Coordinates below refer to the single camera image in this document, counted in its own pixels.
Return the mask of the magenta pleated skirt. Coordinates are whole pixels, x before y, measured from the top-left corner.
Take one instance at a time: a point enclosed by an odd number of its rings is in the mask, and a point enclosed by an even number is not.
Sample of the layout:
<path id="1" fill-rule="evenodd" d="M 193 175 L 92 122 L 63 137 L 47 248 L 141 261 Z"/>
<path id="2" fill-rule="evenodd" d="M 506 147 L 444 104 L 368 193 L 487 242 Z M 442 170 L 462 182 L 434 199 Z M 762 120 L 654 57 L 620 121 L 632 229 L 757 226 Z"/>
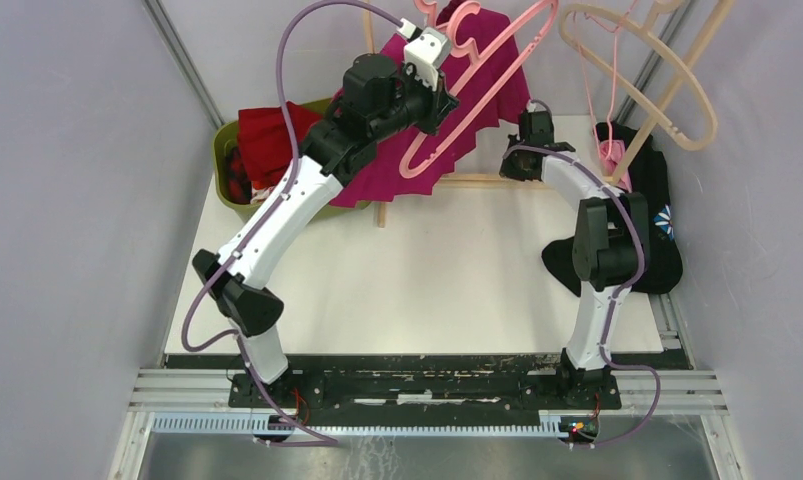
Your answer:
<path id="1" fill-rule="evenodd" d="M 505 30 L 511 20 L 503 13 L 481 8 L 477 15 L 462 20 L 457 31 L 457 40 L 465 42 L 472 38 L 480 53 Z M 405 40 L 393 35 L 381 48 L 380 53 L 392 58 L 399 66 L 403 60 Z M 513 37 L 505 40 L 499 49 L 471 77 L 459 93 L 453 93 L 459 100 L 459 106 L 443 122 L 439 135 L 425 135 L 425 141 L 410 161 L 412 167 L 427 160 L 429 155 L 440 145 L 442 140 L 460 124 L 484 97 L 492 84 L 498 80 L 506 69 L 519 56 L 519 50 Z M 470 67 L 468 57 L 449 56 L 442 65 L 447 77 L 447 86 L 453 89 L 454 83 Z M 467 128 L 439 155 L 427 170 L 412 179 L 405 179 L 399 173 L 399 165 L 403 154 L 420 133 L 411 127 L 378 145 L 377 157 L 365 167 L 356 178 L 346 186 L 339 195 L 330 201 L 330 205 L 341 208 L 353 208 L 360 201 L 391 202 L 399 195 L 430 195 L 435 183 L 447 173 L 455 170 L 455 163 L 476 148 L 477 132 L 485 128 L 498 127 L 501 121 L 517 123 L 520 113 L 530 100 L 530 93 L 521 67 L 506 81 L 504 86 L 482 108 L 478 116 Z"/>

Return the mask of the red dress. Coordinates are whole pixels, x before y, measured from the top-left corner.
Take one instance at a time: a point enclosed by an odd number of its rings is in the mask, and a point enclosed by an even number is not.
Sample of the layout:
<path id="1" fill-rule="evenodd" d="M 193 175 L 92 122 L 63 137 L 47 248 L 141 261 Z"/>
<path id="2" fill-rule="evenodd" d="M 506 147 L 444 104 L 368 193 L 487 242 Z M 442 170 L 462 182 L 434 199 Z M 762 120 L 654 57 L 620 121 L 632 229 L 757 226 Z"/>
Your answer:
<path id="1" fill-rule="evenodd" d="M 236 143 L 253 189 L 274 187 L 292 161 L 293 147 L 284 114 L 281 107 L 238 112 Z"/>

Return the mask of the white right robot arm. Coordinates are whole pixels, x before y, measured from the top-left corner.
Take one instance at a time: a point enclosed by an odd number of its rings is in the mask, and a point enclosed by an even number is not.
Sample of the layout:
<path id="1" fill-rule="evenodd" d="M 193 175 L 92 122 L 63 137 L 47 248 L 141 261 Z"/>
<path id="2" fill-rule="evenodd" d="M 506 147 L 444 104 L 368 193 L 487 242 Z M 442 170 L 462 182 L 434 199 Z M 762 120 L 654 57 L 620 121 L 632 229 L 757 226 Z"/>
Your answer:
<path id="1" fill-rule="evenodd" d="M 547 110 L 524 110 L 510 136 L 502 177 L 539 181 L 577 214 L 571 262 L 580 282 L 576 324 L 561 353 L 554 392 L 568 408 L 610 390 L 610 337 L 633 284 L 649 264 L 647 202 L 608 184 L 567 142 L 554 139 Z"/>

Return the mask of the beige plastic hanger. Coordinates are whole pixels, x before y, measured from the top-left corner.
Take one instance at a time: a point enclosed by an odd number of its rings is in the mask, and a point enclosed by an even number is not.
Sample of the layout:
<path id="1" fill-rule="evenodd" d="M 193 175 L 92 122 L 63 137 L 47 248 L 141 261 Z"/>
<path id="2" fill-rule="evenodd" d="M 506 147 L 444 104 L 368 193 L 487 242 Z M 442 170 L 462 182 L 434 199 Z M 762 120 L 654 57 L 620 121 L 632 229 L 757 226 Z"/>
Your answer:
<path id="1" fill-rule="evenodd" d="M 645 18 L 638 20 L 628 11 L 617 11 L 590 3 L 573 3 L 559 14 L 558 33 L 565 44 L 579 55 L 583 63 L 595 67 L 610 81 L 612 93 L 625 99 L 613 103 L 613 118 L 627 121 L 641 113 L 642 123 L 637 130 L 635 145 L 640 146 L 654 130 L 664 132 L 669 139 L 687 151 L 697 151 L 714 141 L 718 118 L 711 100 L 694 73 L 694 67 L 725 21 L 732 1 L 716 1 L 708 17 L 697 28 L 688 49 L 679 54 L 673 43 L 682 32 L 693 12 L 694 1 L 651 1 Z M 611 35 L 612 57 L 604 59 L 582 41 L 578 23 L 594 23 Z M 646 49 L 647 56 L 636 76 L 630 79 L 619 69 L 619 41 L 626 35 Z M 686 91 L 701 116 L 703 131 L 689 136 L 667 115 L 667 109 L 681 91 Z"/>

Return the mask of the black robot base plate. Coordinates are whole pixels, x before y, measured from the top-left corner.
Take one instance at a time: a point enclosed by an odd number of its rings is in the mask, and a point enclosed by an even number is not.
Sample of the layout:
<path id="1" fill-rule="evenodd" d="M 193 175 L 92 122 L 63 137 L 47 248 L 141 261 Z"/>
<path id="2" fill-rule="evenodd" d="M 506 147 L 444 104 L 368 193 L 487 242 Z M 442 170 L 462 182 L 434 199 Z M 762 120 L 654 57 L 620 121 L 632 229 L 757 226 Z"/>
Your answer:
<path id="1" fill-rule="evenodd" d="M 295 355 L 266 390 L 287 413 L 321 427 L 518 427 L 538 413 L 620 410 L 634 373 L 654 389 L 660 374 L 686 371 L 680 349 L 616 354 L 625 371 L 569 374 L 557 354 L 465 356 Z"/>

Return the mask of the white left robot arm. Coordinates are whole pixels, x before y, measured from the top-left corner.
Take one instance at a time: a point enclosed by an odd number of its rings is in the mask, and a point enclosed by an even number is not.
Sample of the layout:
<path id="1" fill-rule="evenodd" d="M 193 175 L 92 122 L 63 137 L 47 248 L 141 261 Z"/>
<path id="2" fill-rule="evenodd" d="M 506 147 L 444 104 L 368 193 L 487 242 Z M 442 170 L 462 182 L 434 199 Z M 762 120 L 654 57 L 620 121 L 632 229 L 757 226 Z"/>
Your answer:
<path id="1" fill-rule="evenodd" d="M 447 90 L 444 61 L 413 53 L 403 64 L 384 54 L 356 58 L 269 197 L 217 252 L 194 255 L 200 294 L 233 325 L 253 392 L 264 404 L 280 406 L 292 391 L 276 326 L 284 303 L 267 287 L 273 270 L 315 215 L 376 159 L 381 142 L 411 127 L 438 132 L 459 105 Z"/>

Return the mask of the red navy plaid skirt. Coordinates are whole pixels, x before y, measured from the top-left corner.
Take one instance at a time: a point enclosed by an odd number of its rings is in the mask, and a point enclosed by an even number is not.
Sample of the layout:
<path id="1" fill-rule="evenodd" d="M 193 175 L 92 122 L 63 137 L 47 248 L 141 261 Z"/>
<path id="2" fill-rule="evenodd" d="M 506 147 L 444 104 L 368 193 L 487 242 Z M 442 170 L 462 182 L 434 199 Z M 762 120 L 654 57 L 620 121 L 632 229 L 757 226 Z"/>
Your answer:
<path id="1" fill-rule="evenodd" d="M 232 148 L 225 156 L 224 171 L 226 175 L 228 200 L 238 205 L 250 204 L 253 195 L 253 186 L 248 177 L 238 147 Z"/>

